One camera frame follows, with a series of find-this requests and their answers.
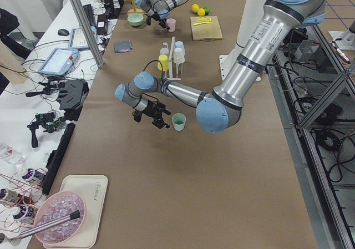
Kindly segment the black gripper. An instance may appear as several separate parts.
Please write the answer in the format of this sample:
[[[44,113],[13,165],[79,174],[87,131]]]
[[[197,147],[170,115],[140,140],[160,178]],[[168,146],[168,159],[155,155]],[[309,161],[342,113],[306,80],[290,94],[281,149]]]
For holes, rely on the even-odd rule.
[[[163,28],[163,29],[167,29],[169,30],[170,27],[168,26],[167,22],[166,22],[166,12],[159,12],[159,13],[154,13],[151,16],[147,16],[146,19],[146,24],[148,26],[151,26],[151,21],[155,20],[157,22],[159,22],[159,25]]]
[[[152,124],[158,129],[169,129],[170,125],[164,122],[163,113],[171,115],[171,112],[167,110],[166,105],[159,101],[151,101],[148,99],[141,99],[136,106],[133,107],[132,113],[136,122],[141,121],[141,115],[145,114],[153,118]]]

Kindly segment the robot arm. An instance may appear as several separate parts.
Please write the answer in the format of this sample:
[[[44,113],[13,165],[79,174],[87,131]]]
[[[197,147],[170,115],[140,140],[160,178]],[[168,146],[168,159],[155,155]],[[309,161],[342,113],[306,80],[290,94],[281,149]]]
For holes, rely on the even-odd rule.
[[[242,21],[251,23],[251,35],[245,45],[237,45],[232,51],[226,78],[210,93],[143,71],[128,84],[120,84],[115,97],[134,109],[136,121],[147,115],[162,128],[163,107],[145,99],[144,94],[157,92],[171,96],[195,108],[197,122],[204,130],[210,133],[224,131],[240,120],[244,96],[286,35],[294,28],[321,23],[325,3],[326,0],[246,0]],[[252,23],[254,16],[260,19]]]
[[[163,29],[170,30],[167,18],[170,11],[183,5],[188,0],[135,0],[135,4],[147,15],[146,23],[151,25],[151,20],[159,22]]]

